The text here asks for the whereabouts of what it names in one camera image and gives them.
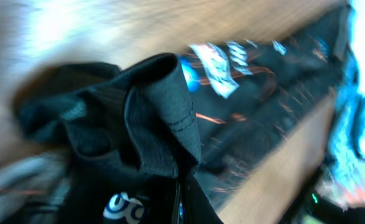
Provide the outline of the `folded beige trousers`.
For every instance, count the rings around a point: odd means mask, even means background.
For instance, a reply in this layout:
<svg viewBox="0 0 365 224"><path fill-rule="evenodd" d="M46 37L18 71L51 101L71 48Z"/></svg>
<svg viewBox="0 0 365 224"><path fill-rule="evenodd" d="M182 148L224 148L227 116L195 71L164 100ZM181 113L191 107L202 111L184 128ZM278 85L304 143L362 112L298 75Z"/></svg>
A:
<svg viewBox="0 0 365 224"><path fill-rule="evenodd" d="M70 190L68 156L45 152L0 169L0 223L55 223Z"/></svg>

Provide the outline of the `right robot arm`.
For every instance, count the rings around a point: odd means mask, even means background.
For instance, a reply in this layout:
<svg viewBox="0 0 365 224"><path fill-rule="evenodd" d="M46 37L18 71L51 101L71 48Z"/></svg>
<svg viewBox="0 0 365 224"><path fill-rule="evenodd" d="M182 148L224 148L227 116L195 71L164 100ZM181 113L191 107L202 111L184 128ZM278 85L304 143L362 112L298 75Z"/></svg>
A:
<svg viewBox="0 0 365 224"><path fill-rule="evenodd" d="M365 224L365 208L343 210L316 192L315 185L320 181L322 174L323 170L318 168L304 182L279 224Z"/></svg>

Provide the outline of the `black patterned cycling jersey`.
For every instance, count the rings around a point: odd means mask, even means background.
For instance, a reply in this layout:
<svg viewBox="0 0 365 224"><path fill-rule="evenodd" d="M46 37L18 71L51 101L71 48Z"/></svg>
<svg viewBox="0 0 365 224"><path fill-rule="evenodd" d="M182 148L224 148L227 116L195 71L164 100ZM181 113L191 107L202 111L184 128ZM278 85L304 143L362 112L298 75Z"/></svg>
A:
<svg viewBox="0 0 365 224"><path fill-rule="evenodd" d="M59 205L32 223L219 223L215 208L342 78L350 7L268 44L192 44L126 70L61 65L17 110L67 148Z"/></svg>

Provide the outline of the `light blue t-shirt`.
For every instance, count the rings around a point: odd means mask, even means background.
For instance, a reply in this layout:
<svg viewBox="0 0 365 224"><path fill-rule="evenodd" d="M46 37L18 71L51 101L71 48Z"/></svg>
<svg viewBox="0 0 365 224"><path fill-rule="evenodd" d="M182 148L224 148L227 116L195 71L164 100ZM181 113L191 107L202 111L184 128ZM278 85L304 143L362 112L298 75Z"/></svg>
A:
<svg viewBox="0 0 365 224"><path fill-rule="evenodd" d="M365 1L350 1L343 82L316 191L344 210L365 208Z"/></svg>

